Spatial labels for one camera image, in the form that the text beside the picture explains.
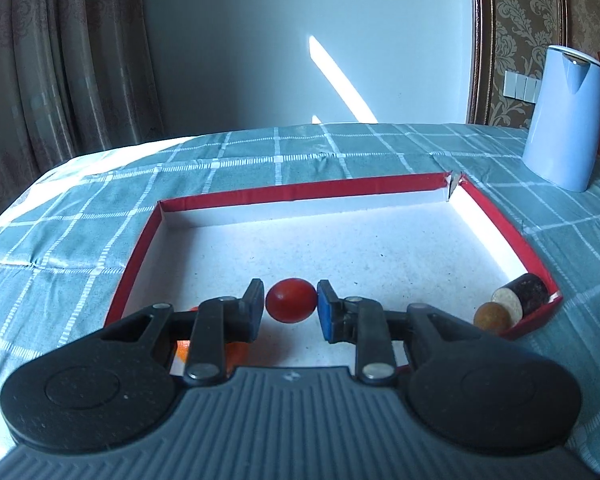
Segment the brown patterned curtain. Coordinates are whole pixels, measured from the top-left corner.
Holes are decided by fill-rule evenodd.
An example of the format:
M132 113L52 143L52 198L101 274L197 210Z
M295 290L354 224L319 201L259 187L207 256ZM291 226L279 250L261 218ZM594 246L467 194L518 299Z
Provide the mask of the brown patterned curtain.
M0 0L0 214L73 157L163 135L143 0Z

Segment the white wall switch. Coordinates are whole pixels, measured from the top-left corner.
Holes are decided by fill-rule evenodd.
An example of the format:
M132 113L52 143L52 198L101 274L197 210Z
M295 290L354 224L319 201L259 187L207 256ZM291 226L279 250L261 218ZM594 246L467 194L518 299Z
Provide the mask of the white wall switch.
M506 70L503 82L503 96L526 103L535 104L541 89L538 78Z

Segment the teal plaid bed sheet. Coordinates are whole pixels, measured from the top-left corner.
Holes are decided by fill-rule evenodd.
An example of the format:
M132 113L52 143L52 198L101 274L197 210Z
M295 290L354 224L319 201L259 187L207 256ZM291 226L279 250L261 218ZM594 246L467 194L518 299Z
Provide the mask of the teal plaid bed sheet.
M46 172L0 215L0 389L24 362L97 330L158 200L300 182L455 171L506 214L564 294L524 338L583 387L570 448L600 471L600 161L583 193L521 160L524 130L305 125L191 136L85 155ZM12 438L0 413L0 460Z

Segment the red shallow cardboard box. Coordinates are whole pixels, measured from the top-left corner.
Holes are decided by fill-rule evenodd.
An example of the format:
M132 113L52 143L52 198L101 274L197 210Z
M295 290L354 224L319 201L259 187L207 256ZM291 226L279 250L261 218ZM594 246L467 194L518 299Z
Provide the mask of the red shallow cardboard box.
M242 296L256 278L329 281L340 297L391 311L431 304L464 321L531 273L548 303L507 337L545 325L562 293L531 245L486 194L447 172L247 188L160 200L137 239L106 316L151 304L178 311Z

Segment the orange mandarin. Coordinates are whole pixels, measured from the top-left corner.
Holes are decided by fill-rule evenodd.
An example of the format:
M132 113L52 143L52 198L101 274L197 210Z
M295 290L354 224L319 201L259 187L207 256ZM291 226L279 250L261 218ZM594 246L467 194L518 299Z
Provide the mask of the orange mandarin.
M185 364L185 374L210 368L213 374L230 375L245 364L252 343L250 317L228 304L207 301L187 312L192 326L178 332L176 355Z

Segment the brown wooden door frame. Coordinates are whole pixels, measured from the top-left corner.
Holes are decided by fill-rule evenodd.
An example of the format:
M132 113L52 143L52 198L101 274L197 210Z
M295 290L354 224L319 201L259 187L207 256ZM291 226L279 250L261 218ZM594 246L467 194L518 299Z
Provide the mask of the brown wooden door frame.
M568 0L471 0L472 59L467 120L528 127L530 103L504 96L504 75L542 74L547 47L569 42Z

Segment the eggplant slice piece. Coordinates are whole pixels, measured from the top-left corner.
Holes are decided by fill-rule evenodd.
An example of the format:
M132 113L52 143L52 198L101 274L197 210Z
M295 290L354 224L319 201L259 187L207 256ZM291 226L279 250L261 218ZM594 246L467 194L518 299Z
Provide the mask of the eggplant slice piece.
M538 310L550 300L550 293L542 278L525 273L504 286L495 289L491 301L502 306L513 324L519 323L526 315Z

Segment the light blue kettle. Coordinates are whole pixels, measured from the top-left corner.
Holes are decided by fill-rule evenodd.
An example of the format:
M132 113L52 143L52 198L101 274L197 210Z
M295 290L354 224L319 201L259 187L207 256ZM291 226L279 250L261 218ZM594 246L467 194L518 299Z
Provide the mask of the light blue kettle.
M584 192L600 142L600 61L576 49L547 48L522 161L538 177Z

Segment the red cherry tomato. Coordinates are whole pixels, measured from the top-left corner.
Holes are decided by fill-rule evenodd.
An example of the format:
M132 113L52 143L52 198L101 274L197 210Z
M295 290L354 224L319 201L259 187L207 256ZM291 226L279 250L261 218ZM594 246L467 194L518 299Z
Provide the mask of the red cherry tomato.
M317 305L314 286L302 278L285 278L266 294L265 307L274 320L294 324L308 318Z

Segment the small brown round fruit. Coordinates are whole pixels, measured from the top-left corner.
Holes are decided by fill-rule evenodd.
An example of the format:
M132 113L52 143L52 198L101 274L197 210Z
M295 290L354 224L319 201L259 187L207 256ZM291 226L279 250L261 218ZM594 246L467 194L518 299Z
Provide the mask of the small brown round fruit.
M474 325L490 334L499 335L513 326L512 317L506 307L489 301L478 307L474 315Z

